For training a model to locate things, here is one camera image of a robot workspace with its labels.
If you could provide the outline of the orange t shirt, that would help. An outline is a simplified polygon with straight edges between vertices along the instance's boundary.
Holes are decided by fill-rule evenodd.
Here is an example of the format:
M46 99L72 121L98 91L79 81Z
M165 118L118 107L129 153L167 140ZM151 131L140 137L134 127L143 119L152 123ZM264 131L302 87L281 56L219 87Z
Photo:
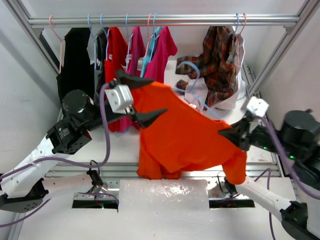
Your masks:
M218 134L231 125L206 117L182 101L171 87L159 82L131 93L140 113L168 109L151 126L139 130L139 177L179 179L182 172L221 165L232 184L245 181L246 152Z

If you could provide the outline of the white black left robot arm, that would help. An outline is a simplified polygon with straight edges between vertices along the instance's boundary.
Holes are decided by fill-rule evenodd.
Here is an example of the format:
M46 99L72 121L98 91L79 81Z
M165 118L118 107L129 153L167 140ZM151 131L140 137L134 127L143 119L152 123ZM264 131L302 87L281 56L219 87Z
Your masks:
M134 107L132 90L150 86L151 78L141 78L116 71L116 77L100 89L99 103L83 90L67 93L61 103L63 119L51 127L39 145L13 170L0 176L0 208L13 213L26 213L45 200L68 193L98 196L106 187L98 169L106 164L71 161L71 156L91 141L90 132L123 117L129 117L141 128L149 127L166 112L158 109L141 113ZM58 163L86 169L85 173L61 178L46 174Z

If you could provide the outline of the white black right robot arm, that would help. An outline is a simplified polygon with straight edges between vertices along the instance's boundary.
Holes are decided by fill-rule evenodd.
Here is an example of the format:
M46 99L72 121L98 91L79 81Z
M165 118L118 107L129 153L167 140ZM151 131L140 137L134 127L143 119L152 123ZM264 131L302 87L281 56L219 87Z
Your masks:
M296 185L306 194L304 202L281 197L262 187L250 177L241 184L224 181L230 196L245 195L280 221L284 230L295 240L320 238L320 123L311 110L291 110L284 116L282 126L275 130L261 117L249 111L230 128L219 130L219 135L241 150L251 146L277 154L286 165Z

